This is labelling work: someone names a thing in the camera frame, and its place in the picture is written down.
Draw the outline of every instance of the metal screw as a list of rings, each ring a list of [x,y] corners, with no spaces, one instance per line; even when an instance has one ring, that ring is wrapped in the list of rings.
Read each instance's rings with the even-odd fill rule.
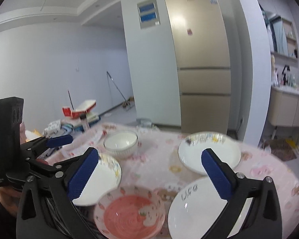
[[[63,176],[63,172],[57,172],[55,174],[55,177],[57,177],[57,178],[61,178],[62,176]]]
[[[33,175],[30,175],[28,178],[27,178],[27,181],[28,182],[31,182],[31,181],[33,181],[34,180],[34,176]]]
[[[239,179],[243,179],[243,178],[245,178],[245,175],[244,175],[243,173],[241,173],[241,172],[236,173],[236,176],[237,176],[237,178],[239,178]]]
[[[269,177],[269,176],[267,176],[265,179],[266,179],[266,181],[269,182],[269,183],[272,183],[272,182],[273,182],[272,178]]]

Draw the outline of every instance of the shelf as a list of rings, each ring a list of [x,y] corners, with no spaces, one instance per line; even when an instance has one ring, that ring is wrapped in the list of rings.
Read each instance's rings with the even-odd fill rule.
[[[285,55],[283,55],[283,54],[279,54],[279,53],[277,53],[277,52],[272,52],[272,51],[270,51],[270,54],[272,54],[272,55],[274,55],[274,56],[277,56],[277,57],[280,57],[280,58],[291,59],[291,60],[294,60],[294,61],[298,61],[298,58],[285,56]]]
[[[292,41],[294,43],[297,43],[297,40],[295,38],[293,38],[293,37],[286,36],[286,38],[287,38],[287,41]]]
[[[292,25],[292,22],[291,22],[291,21],[289,21],[289,20],[287,20],[287,19],[285,19],[285,18],[281,18],[281,19],[282,19],[283,22],[285,22],[285,23],[287,23],[287,24],[289,24],[289,25]]]

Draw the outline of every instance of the refrigerator drawer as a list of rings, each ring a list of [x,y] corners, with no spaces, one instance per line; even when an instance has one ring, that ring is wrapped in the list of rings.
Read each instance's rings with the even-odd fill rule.
[[[231,93],[230,69],[192,69],[178,71],[181,93],[223,94]]]
[[[230,96],[181,95],[182,133],[227,133]]]

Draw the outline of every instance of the pink liquid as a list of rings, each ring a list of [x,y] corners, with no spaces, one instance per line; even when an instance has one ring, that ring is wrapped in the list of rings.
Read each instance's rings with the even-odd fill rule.
[[[139,210],[150,205],[149,199],[130,195],[113,201],[104,213],[104,223],[108,231],[120,239],[142,239],[151,235],[157,229],[155,225],[145,227],[146,217],[139,214]]]

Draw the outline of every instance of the sink cabinet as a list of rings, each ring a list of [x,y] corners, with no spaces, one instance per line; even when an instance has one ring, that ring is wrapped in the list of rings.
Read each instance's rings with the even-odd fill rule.
[[[271,89],[268,120],[273,126],[299,127],[299,96]]]

